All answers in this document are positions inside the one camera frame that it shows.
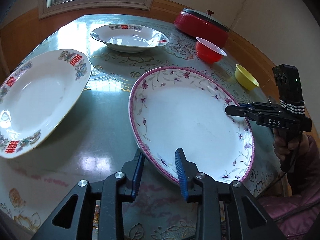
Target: floral tablecloth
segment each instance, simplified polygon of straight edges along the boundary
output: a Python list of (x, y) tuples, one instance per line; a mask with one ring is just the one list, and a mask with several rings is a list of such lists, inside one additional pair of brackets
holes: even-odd
[[(137, 24), (164, 33), (169, 43), (142, 53), (109, 49), (89, 33), (105, 24)], [(146, 71), (161, 66), (188, 67), (210, 76), (239, 103), (266, 102), (260, 89), (248, 92), (234, 78), (230, 54), (208, 65), (196, 56), (196, 40), (173, 24), (128, 15), (86, 15), (60, 28), (37, 46), (25, 61), (54, 49), (76, 49), (88, 55), (91, 78), (76, 105), (38, 148), (13, 160), (0, 159), (0, 210), (36, 232), (67, 192), (81, 179), (95, 182), (119, 171), (137, 148), (128, 117), (130, 90)], [(255, 160), (244, 185), (254, 196), (280, 171), (273, 136), (250, 122)], [(126, 239), (179, 240), (195, 233), (196, 204), (185, 203), (180, 189), (146, 161), (139, 195), (123, 204)], [(99, 206), (95, 216), (95, 233)]]

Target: pink puffer jacket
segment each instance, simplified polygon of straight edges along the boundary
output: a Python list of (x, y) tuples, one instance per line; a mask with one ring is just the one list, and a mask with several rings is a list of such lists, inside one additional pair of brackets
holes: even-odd
[(309, 150), (300, 156), (294, 172), (288, 174), (291, 197), (261, 197), (260, 204), (290, 240), (299, 240), (320, 212), (320, 156), (309, 136)]

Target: metal bolt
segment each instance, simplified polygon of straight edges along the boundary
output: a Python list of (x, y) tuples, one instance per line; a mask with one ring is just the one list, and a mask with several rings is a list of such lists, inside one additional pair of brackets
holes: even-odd
[(234, 187), (241, 187), (241, 182), (239, 182), (238, 180), (234, 180), (234, 181), (232, 182), (232, 185), (233, 185)]
[(84, 187), (88, 184), (88, 182), (85, 179), (82, 179), (81, 181), (78, 182), (78, 186)]
[(196, 174), (196, 177), (197, 177), (198, 179), (203, 179), (203, 178), (205, 177), (205, 174), (204, 174), (203, 172), (198, 172), (198, 173)]
[(121, 171), (118, 171), (118, 172), (115, 173), (115, 177), (116, 177), (117, 179), (121, 179), (123, 176), (124, 176), (124, 173), (121, 172)]

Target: plate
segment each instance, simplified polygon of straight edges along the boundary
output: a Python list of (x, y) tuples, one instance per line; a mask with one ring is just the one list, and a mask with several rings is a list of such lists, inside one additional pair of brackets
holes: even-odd
[(15, 158), (44, 141), (78, 100), (91, 68), (87, 56), (73, 49), (19, 66), (0, 87), (0, 156)]
[(225, 113), (237, 105), (210, 77), (180, 67), (144, 73), (129, 99), (131, 126), (139, 147), (168, 179), (179, 183), (174, 154), (182, 148), (188, 161), (216, 181), (243, 181), (254, 159), (247, 119)]
[(154, 29), (130, 24), (109, 24), (94, 29), (90, 36), (120, 52), (136, 53), (167, 45), (169, 39)]

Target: plastic bowl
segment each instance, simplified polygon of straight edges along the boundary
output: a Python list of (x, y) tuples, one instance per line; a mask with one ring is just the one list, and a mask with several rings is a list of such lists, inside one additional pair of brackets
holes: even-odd
[(217, 62), (226, 56), (227, 54), (220, 49), (218, 46), (214, 45), (210, 41), (202, 38), (196, 38), (196, 52), (197, 56), (203, 61), (212, 64)]
[(247, 71), (244, 67), (236, 64), (235, 77), (237, 81), (245, 87), (247, 90), (252, 90), (254, 88), (260, 87), (258, 81)]

